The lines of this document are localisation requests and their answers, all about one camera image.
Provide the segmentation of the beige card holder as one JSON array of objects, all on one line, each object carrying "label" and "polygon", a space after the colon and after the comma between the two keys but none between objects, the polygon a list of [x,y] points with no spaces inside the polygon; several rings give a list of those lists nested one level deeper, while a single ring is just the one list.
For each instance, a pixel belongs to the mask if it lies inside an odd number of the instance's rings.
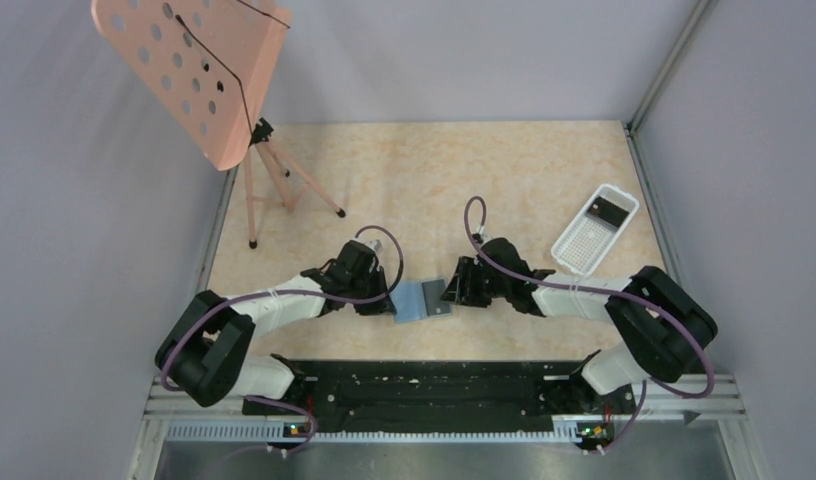
[{"label": "beige card holder", "polygon": [[391,293],[391,298],[397,307],[394,315],[396,324],[408,324],[420,320],[436,319],[425,315],[421,283],[424,281],[410,281],[400,283]]}]

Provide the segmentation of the grey card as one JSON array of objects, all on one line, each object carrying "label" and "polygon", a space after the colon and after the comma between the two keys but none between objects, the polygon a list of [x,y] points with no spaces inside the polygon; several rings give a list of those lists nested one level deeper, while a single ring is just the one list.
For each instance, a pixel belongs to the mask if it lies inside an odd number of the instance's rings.
[{"label": "grey card", "polygon": [[446,287],[445,279],[428,280],[421,283],[425,315],[428,318],[446,317],[452,314],[452,305],[442,300]]}]

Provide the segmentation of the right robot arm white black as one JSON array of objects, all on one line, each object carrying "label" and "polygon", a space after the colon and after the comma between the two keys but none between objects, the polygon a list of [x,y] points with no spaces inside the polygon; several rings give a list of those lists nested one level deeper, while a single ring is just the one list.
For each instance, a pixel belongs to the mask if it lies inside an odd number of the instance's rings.
[{"label": "right robot arm white black", "polygon": [[667,273],[644,266],[623,278],[576,278],[532,269],[505,238],[459,258],[443,291],[445,303],[487,308],[501,298],[540,318],[577,317],[613,325],[617,345],[587,357],[570,385],[573,404],[596,412],[611,393],[646,379],[672,384],[705,363],[699,357],[717,336],[714,319]]}]

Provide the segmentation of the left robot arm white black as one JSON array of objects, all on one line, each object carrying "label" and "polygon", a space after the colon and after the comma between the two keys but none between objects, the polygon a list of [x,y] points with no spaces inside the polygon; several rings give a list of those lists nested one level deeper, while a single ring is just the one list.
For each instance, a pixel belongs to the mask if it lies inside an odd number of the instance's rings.
[{"label": "left robot arm white black", "polygon": [[286,325],[323,317],[348,300],[362,316],[394,312],[379,242],[352,239],[320,268],[302,271],[273,289],[236,297],[205,290],[191,300],[155,355],[169,390],[201,407],[228,396],[259,396],[281,413],[303,404],[297,372],[274,356],[251,354],[253,340]]}]

